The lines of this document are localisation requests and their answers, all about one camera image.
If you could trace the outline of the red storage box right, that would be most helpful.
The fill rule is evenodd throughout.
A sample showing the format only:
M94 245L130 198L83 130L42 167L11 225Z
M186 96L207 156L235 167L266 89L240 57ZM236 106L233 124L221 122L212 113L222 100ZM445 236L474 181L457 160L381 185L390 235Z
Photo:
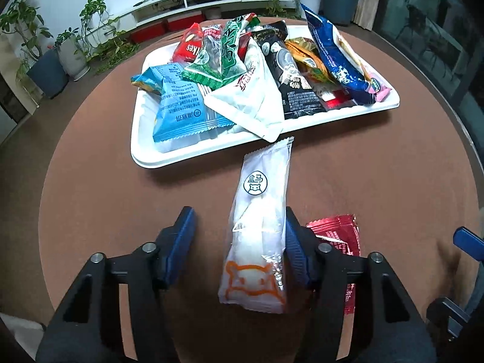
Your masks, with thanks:
M191 11L180 15L172 16L166 19L166 28L169 32L185 30L194 23L201 23L206 20L202 11Z

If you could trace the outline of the white TV console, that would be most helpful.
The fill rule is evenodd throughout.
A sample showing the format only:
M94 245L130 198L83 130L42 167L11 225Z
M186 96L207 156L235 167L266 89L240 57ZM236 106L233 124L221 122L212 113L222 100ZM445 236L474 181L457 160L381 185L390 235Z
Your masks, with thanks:
M121 17L121 29L127 33L137 30L149 23L167 19L191 11L206 11L212 8L221 10L235 10L239 4L251 3L264 6L267 0L145 0L115 13L112 8L108 11L114 16Z

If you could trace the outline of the orange snack bag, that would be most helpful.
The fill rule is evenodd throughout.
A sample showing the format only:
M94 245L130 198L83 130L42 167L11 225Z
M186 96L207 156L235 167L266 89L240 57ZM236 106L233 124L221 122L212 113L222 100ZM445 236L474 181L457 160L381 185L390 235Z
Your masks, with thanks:
M286 39L285 45L298 68L309 79L318 83L336 83L322 62L317 45L312 39L304 37Z

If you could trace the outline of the blue snack bag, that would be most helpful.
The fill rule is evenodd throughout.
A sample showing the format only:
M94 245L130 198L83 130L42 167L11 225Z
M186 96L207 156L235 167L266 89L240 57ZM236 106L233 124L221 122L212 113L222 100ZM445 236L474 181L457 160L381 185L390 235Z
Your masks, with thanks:
M359 55L332 22L304 5L302 8L320 58L332 77L349 92L358 105L376 103L371 79L380 80L369 74Z

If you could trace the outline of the white silver snack bag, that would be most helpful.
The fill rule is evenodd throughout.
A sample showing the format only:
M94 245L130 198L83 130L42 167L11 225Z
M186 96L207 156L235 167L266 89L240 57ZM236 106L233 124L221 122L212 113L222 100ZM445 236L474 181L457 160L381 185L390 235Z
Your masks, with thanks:
M247 71L210 92L204 103L261 139L276 142L284 122L281 94L261 48L253 39L249 40L244 63Z

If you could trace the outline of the red storage box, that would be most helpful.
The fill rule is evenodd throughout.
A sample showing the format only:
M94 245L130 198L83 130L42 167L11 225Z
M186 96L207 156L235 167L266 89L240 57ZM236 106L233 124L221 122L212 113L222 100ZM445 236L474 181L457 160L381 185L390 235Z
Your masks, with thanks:
M132 31L129 34L129 40L135 44L141 44L150 39L160 37L166 33L165 23L158 22L155 24L144 25L141 28Z
M169 32L185 30L194 23L201 23L206 20L202 11L191 11L180 15L172 16L166 19L166 28Z

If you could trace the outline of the white orange snack packet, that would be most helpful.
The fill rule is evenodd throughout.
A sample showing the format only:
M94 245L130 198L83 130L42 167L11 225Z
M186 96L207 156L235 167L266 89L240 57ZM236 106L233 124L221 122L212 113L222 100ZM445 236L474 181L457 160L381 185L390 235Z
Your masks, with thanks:
M244 156L228 224L220 303L281 314L286 308L286 189L294 139Z

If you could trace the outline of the plant in white pot left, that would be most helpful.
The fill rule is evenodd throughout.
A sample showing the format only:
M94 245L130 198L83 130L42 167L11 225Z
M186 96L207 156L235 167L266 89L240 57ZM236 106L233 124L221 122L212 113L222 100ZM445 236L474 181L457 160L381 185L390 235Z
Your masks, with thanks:
M73 81L80 80L90 70L78 40L78 32L78 28L72 29L69 27L57 36L54 44L65 73Z

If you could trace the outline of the red storage box left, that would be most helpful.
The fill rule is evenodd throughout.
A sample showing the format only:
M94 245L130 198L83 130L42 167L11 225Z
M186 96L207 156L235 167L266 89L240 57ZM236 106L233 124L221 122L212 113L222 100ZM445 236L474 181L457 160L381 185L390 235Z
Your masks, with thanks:
M158 22L155 24L144 25L141 28L132 31L129 34L129 40L135 44L141 44L150 39L160 37L166 33L165 23Z

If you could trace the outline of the plant in blue pot left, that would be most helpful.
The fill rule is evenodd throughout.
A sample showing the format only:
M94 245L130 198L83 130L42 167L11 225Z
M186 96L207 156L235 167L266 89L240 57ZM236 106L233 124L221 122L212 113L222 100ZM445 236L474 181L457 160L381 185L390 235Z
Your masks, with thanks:
M16 69L16 84L29 95L32 83L47 98L53 99L67 86L68 77L57 53L43 49L43 40L53 34L39 13L38 0L11 0L1 14L1 33L15 41L20 55Z

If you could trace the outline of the light blue snack packet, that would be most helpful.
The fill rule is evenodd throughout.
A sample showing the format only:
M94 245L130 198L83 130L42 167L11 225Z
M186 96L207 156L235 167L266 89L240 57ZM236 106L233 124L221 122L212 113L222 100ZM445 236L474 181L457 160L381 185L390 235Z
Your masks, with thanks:
M130 78L130 83L159 97L152 129L155 142L202 134L235 123L204 103L204 87L183 77L184 67L173 62L150 67Z

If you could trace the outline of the green white red snack packet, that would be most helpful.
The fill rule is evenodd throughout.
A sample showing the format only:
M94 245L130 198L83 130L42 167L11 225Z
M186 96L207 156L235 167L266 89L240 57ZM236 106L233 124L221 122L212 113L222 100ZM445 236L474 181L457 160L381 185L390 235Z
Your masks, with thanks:
M184 68L182 77L212 90L239 78L247 71L238 54L240 37L259 24L258 16L251 12L226 22L220 35L206 34L195 61Z

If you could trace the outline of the dark red foil snack packet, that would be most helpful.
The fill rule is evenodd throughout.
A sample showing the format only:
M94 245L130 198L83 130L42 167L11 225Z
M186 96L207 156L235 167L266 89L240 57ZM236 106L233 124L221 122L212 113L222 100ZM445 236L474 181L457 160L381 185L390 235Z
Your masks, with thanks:
M331 245L336 250L348 256L360 257L361 246L359 228L354 215L335 215L306 224L309 230L323 243ZM312 291L310 305L314 306L317 301L317 293L314 288L314 281L309 281L310 286L306 287ZM355 285L347 286L345 292L345 315L355 312Z

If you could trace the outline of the large red snack bag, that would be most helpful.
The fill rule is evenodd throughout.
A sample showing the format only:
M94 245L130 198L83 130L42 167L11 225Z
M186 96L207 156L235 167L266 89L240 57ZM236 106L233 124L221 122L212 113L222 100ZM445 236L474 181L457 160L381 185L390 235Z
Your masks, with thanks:
M198 23L192 24L183 33L181 41L172 55L171 62L191 63L193 62L203 46L204 32Z

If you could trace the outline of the white plastic tray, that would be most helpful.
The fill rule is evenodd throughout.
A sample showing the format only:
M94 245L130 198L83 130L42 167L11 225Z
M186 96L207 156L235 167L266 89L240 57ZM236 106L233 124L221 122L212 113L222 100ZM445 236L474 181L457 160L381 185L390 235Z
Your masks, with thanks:
M328 87L321 97L326 105L342 100L313 115L295 119L282 116L282 96L269 73L262 53L252 47L249 71L240 80L212 91L189 82L165 97L164 87L178 78L180 65L166 63L153 66L156 57L165 59L175 51L175 44L150 53L144 72L131 83L137 87L130 153L137 165L156 169L247 142L275 142L281 134L318 126L353 116L382 112L400 106L396 89L368 63L364 68L377 77L389 92L373 104L362 104L349 91Z

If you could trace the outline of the gold red snack packet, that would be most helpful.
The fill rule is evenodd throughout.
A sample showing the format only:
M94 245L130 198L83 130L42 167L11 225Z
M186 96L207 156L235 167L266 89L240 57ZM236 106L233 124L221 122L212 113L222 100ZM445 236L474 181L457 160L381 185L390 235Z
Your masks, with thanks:
M332 82L321 83L312 80L309 83L312 91L320 98L322 107L326 112L357 105L349 92L338 84Z

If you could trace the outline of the pink snack packet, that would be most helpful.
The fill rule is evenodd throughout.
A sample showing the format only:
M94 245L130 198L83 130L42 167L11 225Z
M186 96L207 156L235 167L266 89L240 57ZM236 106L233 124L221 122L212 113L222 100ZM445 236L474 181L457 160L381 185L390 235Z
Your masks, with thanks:
M377 103L383 102L391 92L390 88L374 78L371 79L371 89L373 90L374 99Z

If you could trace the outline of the trailing green floor plant left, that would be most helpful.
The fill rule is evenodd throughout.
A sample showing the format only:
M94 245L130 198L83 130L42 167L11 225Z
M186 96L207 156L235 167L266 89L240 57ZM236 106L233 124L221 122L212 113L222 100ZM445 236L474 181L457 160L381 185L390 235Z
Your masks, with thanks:
M117 67L139 49L121 29L121 17L109 13L106 0L87 0L80 11L79 41L87 62L98 63L97 75Z

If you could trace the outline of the black cookie snack bag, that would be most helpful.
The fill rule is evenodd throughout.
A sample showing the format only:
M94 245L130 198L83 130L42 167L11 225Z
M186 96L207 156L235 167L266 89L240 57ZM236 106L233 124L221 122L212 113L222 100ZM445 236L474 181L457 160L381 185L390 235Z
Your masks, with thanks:
M320 98L300 73L295 59L286 47L286 22L256 25L250 32L261 48L280 91L285 119L325 112Z

